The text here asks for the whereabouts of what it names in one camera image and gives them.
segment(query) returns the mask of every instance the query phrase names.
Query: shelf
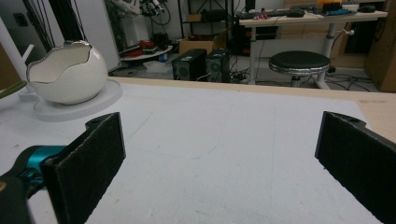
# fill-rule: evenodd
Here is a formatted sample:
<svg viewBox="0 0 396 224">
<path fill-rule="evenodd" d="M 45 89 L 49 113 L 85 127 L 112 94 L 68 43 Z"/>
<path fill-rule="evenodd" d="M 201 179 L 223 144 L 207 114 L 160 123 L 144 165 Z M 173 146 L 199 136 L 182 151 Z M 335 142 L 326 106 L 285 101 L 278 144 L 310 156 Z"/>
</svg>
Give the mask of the shelf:
<svg viewBox="0 0 396 224">
<path fill-rule="evenodd" d="M 189 24 L 189 25 L 190 25 L 190 29 L 191 29 L 191 33 L 192 33 L 192 34 L 194 34 L 193 25 L 194 25 L 194 24 L 198 24 L 198 23 L 201 23 L 201 24 L 224 23 L 226 29 L 229 28 L 230 25 L 232 25 L 232 18 L 233 18 L 233 0 L 200 0 L 200 1 L 197 1 L 197 0 L 194 0 L 194 1 L 185 0 L 185 1 L 187 1 L 187 3 L 188 3 L 188 12 L 184 12 L 184 11 L 181 9 L 180 1 L 181 1 L 181 0 L 177 0 L 177 5 L 178 5 L 178 15 L 179 15 L 179 18 L 180 18 L 180 29 L 181 29 L 181 36 L 182 36 L 182 38 L 185 37 L 185 34 L 184 34 L 184 25 L 185 25 L 185 24 Z M 192 10 L 191 10 L 191 2 L 199 2 L 199 3 L 202 3 L 202 4 L 199 6 L 199 9 L 198 9 L 198 10 L 194 10 L 194 13 L 198 13 L 199 11 L 201 11 L 201 9 L 202 9 L 204 6 L 207 6 L 207 5 L 208 5 L 208 7 L 209 7 L 209 10 L 216 10 L 216 7 L 220 7 L 221 9 L 225 9 L 226 15 L 227 15 L 227 17 L 229 17 L 230 19 L 229 19 L 229 20 L 223 20 L 223 21 L 183 21 L 183 18 L 182 18 L 182 11 L 183 11 L 183 14 L 184 14 L 184 15 L 190 15 L 191 12 L 192 12 Z"/>
</svg>

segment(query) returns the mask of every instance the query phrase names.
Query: white egg-shaped bowl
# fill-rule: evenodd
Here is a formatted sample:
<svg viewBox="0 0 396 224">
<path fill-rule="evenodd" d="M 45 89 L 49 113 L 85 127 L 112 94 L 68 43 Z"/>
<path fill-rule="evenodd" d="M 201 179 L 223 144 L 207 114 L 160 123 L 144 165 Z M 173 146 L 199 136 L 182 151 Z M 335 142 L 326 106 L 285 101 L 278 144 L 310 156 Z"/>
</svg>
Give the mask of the white egg-shaped bowl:
<svg viewBox="0 0 396 224">
<path fill-rule="evenodd" d="M 29 85 L 42 98 L 63 105 L 93 98 L 106 84 L 107 67 L 101 53 L 85 41 L 49 51 L 26 71 Z"/>
</svg>

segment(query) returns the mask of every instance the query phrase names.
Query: electronic device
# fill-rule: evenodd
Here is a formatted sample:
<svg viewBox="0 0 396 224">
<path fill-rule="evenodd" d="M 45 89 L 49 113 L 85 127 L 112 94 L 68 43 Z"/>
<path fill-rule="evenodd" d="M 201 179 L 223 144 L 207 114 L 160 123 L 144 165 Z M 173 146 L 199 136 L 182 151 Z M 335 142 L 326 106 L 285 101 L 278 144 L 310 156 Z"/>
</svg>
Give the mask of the electronic device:
<svg viewBox="0 0 396 224">
<path fill-rule="evenodd" d="M 363 13 L 375 12 L 375 6 L 366 5 L 366 6 L 359 7 L 359 12 L 363 12 Z"/>
<path fill-rule="evenodd" d="M 31 146 L 0 175 L 0 222 L 35 223 L 27 200 L 46 189 L 59 223 L 85 223 L 125 159 L 120 113 L 91 119 L 68 146 Z"/>
<path fill-rule="evenodd" d="M 206 49 L 190 49 L 172 61 L 174 80 L 207 81 Z"/>
<path fill-rule="evenodd" d="M 316 8 L 316 6 L 315 6 L 315 4 L 304 4 L 304 5 L 294 5 L 294 6 L 290 7 L 290 9 L 296 9 L 296 8 L 302 9 L 302 10 L 313 11 Z"/>
<path fill-rule="evenodd" d="M 282 9 L 282 10 L 272 10 L 272 11 L 265 11 L 267 16 L 269 17 L 303 17 L 304 11 L 301 9 Z M 262 15 L 262 12 L 253 11 L 253 12 L 236 12 L 236 17 L 239 20 L 252 20 L 257 16 Z"/>
<path fill-rule="evenodd" d="M 227 49 L 214 49 L 207 55 L 206 72 L 210 82 L 230 82 L 230 54 Z"/>
<path fill-rule="evenodd" d="M 350 14 L 351 12 L 348 9 L 338 9 L 335 11 L 326 11 L 326 12 L 322 12 L 321 14 L 323 16 L 341 16 L 341 15 L 347 15 Z"/>
<path fill-rule="evenodd" d="M 152 40 L 158 46 L 160 50 L 168 49 L 168 34 L 167 33 L 158 33 L 152 36 Z"/>
<path fill-rule="evenodd" d="M 305 11 L 299 8 L 289 10 L 289 13 L 286 15 L 291 18 L 301 18 L 305 15 Z"/>
</svg>

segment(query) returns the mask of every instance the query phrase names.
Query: wooden desk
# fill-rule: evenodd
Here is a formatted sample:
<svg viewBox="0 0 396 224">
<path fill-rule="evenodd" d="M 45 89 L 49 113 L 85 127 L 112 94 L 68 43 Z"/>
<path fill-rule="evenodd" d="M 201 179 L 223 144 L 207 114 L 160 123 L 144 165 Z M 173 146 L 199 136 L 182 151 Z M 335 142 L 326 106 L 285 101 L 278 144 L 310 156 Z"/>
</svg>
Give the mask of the wooden desk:
<svg viewBox="0 0 396 224">
<path fill-rule="evenodd" d="M 251 27 L 251 44 L 250 44 L 250 76 L 249 76 L 249 84 L 255 84 L 254 74 L 256 68 L 256 59 L 255 59 L 255 49 L 256 46 L 256 28 L 257 27 L 265 27 L 265 26 L 287 26 L 287 25 L 301 25 L 301 24 L 329 24 L 329 30 L 326 36 L 326 39 L 323 43 L 322 54 L 330 57 L 330 53 L 332 50 L 332 43 L 334 41 L 335 34 L 335 24 L 340 22 L 348 22 L 348 21 L 375 21 L 378 18 L 387 17 L 387 12 L 376 11 L 374 13 L 356 13 L 353 15 L 345 15 L 345 16 L 333 16 L 333 17 L 322 17 L 319 15 L 314 15 L 312 13 L 305 13 L 302 18 L 288 18 L 288 17 L 274 17 L 269 20 L 244 20 L 240 21 L 239 24 Z M 315 82 L 321 89 L 329 89 L 329 86 L 324 82 L 324 75 L 320 74 L 315 78 Z"/>
<path fill-rule="evenodd" d="M 111 79 L 118 102 L 67 122 L 37 120 L 16 94 L 0 101 L 0 174 L 27 147 L 69 144 L 120 111 L 126 159 L 87 223 L 379 223 L 314 152 L 322 109 L 396 141 L 395 94 Z M 56 222 L 46 191 L 29 204 L 37 223 Z"/>
</svg>

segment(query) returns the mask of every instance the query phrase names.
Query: chair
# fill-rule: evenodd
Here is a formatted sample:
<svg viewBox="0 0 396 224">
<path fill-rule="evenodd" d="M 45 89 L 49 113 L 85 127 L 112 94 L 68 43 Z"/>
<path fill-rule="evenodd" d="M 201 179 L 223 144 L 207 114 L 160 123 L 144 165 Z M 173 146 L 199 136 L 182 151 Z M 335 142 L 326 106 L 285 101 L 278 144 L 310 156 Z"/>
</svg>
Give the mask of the chair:
<svg viewBox="0 0 396 224">
<path fill-rule="evenodd" d="M 300 77 L 311 77 L 326 72 L 330 66 L 330 59 L 322 54 L 293 50 L 278 53 L 269 60 L 271 70 L 292 75 L 291 87 L 300 87 Z"/>
</svg>

